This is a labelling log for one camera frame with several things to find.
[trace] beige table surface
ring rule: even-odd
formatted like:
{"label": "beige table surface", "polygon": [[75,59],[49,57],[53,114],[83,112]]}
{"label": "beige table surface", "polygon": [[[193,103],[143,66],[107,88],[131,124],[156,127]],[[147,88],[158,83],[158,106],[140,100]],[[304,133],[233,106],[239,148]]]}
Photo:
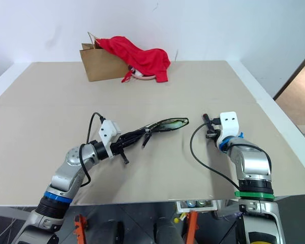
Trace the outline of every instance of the beige table surface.
{"label": "beige table surface", "polygon": [[[245,137],[270,155],[274,194],[305,194],[304,166],[225,61],[172,63],[168,76],[166,83],[88,82],[82,63],[30,65],[0,97],[0,205],[37,205],[66,152],[85,142],[94,111],[124,133],[169,117],[190,124],[154,135],[145,149],[127,148],[127,166],[120,157],[101,161],[73,204],[234,198],[234,187],[189,149],[201,115],[224,111],[236,111]],[[236,181],[234,165],[205,132],[194,141],[197,156]]]}

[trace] black cable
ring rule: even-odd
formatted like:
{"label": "black cable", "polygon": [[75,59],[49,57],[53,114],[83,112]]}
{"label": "black cable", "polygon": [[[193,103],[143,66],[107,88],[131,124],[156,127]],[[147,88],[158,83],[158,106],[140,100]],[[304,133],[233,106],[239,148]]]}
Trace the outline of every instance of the black cable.
{"label": "black cable", "polygon": [[192,136],[191,136],[191,140],[190,140],[190,150],[191,150],[192,156],[193,156],[193,157],[195,158],[195,160],[198,161],[198,163],[201,164],[203,167],[205,167],[205,168],[211,170],[212,172],[214,172],[214,173],[220,175],[221,177],[225,178],[226,180],[228,180],[231,184],[233,184],[233,186],[235,186],[235,187],[239,190],[238,185],[237,185],[234,181],[232,181],[229,177],[227,177],[227,176],[225,176],[224,174],[222,174],[221,172],[219,172],[219,171],[217,171],[217,170],[215,170],[215,169],[213,169],[213,168],[211,168],[211,167],[205,165],[204,163],[202,163],[202,162],[197,158],[197,156],[195,156],[195,154],[194,154],[194,152],[193,152],[193,149],[192,149],[192,141],[193,141],[193,138],[194,138],[195,134],[198,132],[198,130],[200,130],[203,126],[206,126],[206,125],[207,125],[207,123],[204,123],[204,124],[200,125],[200,126],[193,132],[193,134],[192,134]]}
{"label": "black cable", "polygon": [[89,122],[89,127],[88,127],[88,133],[87,133],[87,140],[86,140],[86,144],[89,143],[89,136],[90,136],[90,131],[92,129],[92,123],[93,123],[93,119],[95,117],[95,115],[99,116],[100,120],[101,120],[101,123],[103,123],[103,121],[105,120],[105,118],[100,114],[100,113],[97,113],[97,112],[94,112],[90,118],[90,122]]}
{"label": "black cable", "polygon": [[82,148],[83,148],[84,146],[85,146],[85,144],[81,144],[80,147],[79,147],[79,161],[80,161],[81,167],[82,167],[82,169],[83,169],[83,172],[84,172],[85,175],[87,176],[88,181],[87,181],[86,183],[82,184],[80,187],[87,186],[87,185],[91,182],[91,180],[92,180],[92,178],[91,178],[90,175],[88,174],[88,171],[87,171],[87,169],[86,169],[86,167],[85,167],[85,164],[83,163],[83,159],[82,159]]}
{"label": "black cable", "polygon": [[258,146],[238,143],[238,144],[231,144],[231,145],[229,145],[229,146],[226,148],[226,151],[228,151],[229,149],[231,149],[231,148],[234,147],[234,146],[247,146],[247,147],[254,148],[254,149],[256,149],[256,150],[259,150],[259,151],[263,152],[263,153],[266,155],[266,158],[268,159],[269,168],[270,168],[270,172],[271,172],[271,169],[272,169],[271,159],[270,159],[270,156],[266,153],[265,150],[259,148]]}
{"label": "black cable", "polygon": [[228,229],[228,231],[226,232],[226,234],[224,235],[224,237],[221,239],[221,241],[219,242],[219,244],[222,244],[224,242],[224,240],[226,239],[227,236],[229,236],[230,232],[232,232],[232,230],[234,229],[234,227],[236,226],[237,222],[235,221],[232,226]]}

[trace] paper bag handle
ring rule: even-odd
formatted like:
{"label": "paper bag handle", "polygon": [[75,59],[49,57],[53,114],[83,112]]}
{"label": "paper bag handle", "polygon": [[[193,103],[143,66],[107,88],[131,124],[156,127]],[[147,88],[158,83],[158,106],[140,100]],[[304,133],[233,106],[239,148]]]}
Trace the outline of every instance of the paper bag handle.
{"label": "paper bag handle", "polygon": [[88,33],[88,35],[89,35],[89,38],[90,38],[90,41],[91,41],[91,43],[92,43],[92,45],[93,45],[93,48],[95,49],[95,41],[96,41],[96,39],[97,39],[97,37],[95,37],[92,33],[90,33],[90,32],[87,32]]}

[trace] paper bag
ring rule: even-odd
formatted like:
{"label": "paper bag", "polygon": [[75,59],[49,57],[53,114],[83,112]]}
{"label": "paper bag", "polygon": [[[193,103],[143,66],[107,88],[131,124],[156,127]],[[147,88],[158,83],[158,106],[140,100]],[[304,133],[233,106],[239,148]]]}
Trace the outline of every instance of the paper bag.
{"label": "paper bag", "polygon": [[118,56],[95,46],[91,34],[88,34],[91,44],[82,44],[83,50],[80,50],[88,80],[97,81],[124,77],[129,71],[128,65]]}

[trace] blue ring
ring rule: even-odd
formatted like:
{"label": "blue ring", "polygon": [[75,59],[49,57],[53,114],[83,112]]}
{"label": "blue ring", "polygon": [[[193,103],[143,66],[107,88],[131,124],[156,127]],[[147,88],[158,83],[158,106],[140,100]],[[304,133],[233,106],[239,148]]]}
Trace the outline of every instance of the blue ring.
{"label": "blue ring", "polygon": [[227,142],[229,142],[229,140],[232,139],[232,138],[233,138],[233,136],[230,137],[230,138],[227,138],[227,139],[223,140],[222,143],[220,143],[220,145],[219,145],[220,151],[222,151],[223,153],[225,153],[225,151],[223,151],[223,146],[224,146]]}
{"label": "blue ring", "polygon": [[45,192],[44,196],[48,197],[48,198],[51,198],[53,200],[59,201],[59,202],[65,202],[65,203],[71,203],[72,202],[72,199],[70,199],[70,198],[61,197],[61,196],[58,196],[58,195],[50,193],[50,192]]}

